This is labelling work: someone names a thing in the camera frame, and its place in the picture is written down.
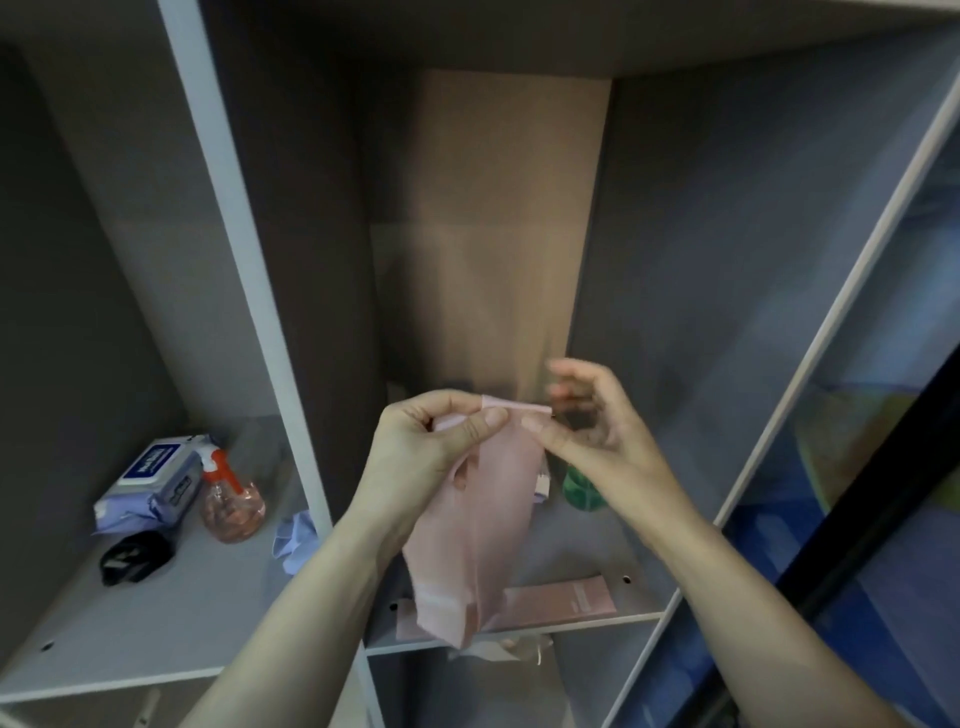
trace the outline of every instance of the person's left hand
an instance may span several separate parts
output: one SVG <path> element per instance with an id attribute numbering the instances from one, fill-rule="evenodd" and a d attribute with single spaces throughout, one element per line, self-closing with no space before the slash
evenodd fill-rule
<path id="1" fill-rule="evenodd" d="M 450 469 L 507 423 L 503 407 L 480 409 L 480 395 L 439 390 L 391 404 L 373 434 L 370 455 L 349 512 L 377 529 L 388 556 L 396 555 Z M 442 432 L 435 418 L 468 417 Z"/>

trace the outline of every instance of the forearm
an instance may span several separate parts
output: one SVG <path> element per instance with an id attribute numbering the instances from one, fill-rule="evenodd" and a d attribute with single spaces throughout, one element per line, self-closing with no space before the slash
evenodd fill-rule
<path id="1" fill-rule="evenodd" d="M 906 725 L 711 524 L 688 519 L 652 546 L 751 725 Z"/>
<path id="2" fill-rule="evenodd" d="M 348 512 L 182 728 L 326 726 L 386 566 L 382 544 Z"/>

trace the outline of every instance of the person's right arm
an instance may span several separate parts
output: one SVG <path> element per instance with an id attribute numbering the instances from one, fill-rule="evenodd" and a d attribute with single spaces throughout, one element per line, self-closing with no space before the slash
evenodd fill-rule
<path id="1" fill-rule="evenodd" d="M 523 425 L 586 475 L 670 569 L 750 724 L 908 726 L 697 512 L 610 370 L 575 359 L 549 367 L 560 378 L 555 410 L 593 411 L 597 424 L 573 432 L 528 415 Z"/>

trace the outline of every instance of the person's right hand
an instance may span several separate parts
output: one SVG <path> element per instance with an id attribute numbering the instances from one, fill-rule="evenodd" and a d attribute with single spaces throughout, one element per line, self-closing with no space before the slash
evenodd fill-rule
<path id="1" fill-rule="evenodd" d="M 579 359 L 553 359 L 547 368 L 559 378 L 548 387 L 554 412 L 593 413 L 595 425 L 573 431 L 524 416 L 521 424 L 546 449 L 586 475 L 654 549 L 678 526 L 703 520 L 613 372 Z"/>

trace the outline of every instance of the fingernail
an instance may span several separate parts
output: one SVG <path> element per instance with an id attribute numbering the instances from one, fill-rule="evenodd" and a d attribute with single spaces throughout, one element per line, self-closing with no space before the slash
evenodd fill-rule
<path id="1" fill-rule="evenodd" d="M 540 432 L 543 429 L 543 423 L 539 418 L 533 417 L 532 415 L 527 415 L 522 420 L 520 420 L 520 426 L 524 429 L 528 429 L 531 432 Z"/>
<path id="2" fill-rule="evenodd" d="M 510 417 L 510 415 L 504 407 L 491 407 L 490 409 L 484 410 L 483 413 L 484 422 L 491 427 L 503 425 L 503 423 L 507 422 L 508 417 Z"/>

